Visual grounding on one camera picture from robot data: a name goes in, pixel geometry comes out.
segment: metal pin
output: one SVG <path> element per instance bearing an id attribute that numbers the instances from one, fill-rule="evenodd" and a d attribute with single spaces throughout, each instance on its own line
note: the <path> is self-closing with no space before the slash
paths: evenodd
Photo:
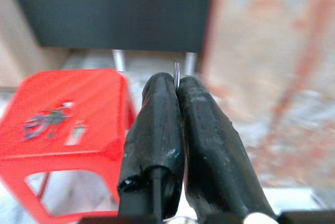
<path id="1" fill-rule="evenodd" d="M 180 83 L 180 63 L 179 62 L 174 63 L 173 83 L 177 91 L 179 88 L 179 83 Z"/>

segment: red plastic stool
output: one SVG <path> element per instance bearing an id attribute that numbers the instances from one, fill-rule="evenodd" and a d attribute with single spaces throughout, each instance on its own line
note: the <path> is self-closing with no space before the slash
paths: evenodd
<path id="1" fill-rule="evenodd" d="M 0 176 L 39 223 L 115 215 L 96 211 L 51 216 L 40 202 L 43 192 L 36 196 L 25 179 L 39 172 L 88 170 L 104 179 L 118 202 L 125 130 L 134 118 L 126 79 L 112 69 L 33 75 L 19 87 L 0 123 Z M 78 127 L 83 131 L 75 138 Z"/>

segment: beige wall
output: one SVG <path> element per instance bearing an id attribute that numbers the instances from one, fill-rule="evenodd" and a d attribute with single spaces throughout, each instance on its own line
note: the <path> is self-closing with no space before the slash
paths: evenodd
<path id="1" fill-rule="evenodd" d="M 68 52 L 39 46 L 16 0 L 0 0 L 0 88 L 60 68 Z"/>

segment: dark gray cabinet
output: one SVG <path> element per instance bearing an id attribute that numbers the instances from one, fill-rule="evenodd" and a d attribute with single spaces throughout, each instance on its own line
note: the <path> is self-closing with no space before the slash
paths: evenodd
<path id="1" fill-rule="evenodd" d="M 42 46 L 201 52 L 209 0 L 19 0 Z"/>

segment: stool opening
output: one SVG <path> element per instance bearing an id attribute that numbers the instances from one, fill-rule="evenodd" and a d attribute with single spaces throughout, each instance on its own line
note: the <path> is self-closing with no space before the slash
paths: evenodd
<path id="1" fill-rule="evenodd" d="M 118 209 L 104 180 L 91 171 L 36 173 L 26 183 L 51 216 Z"/>

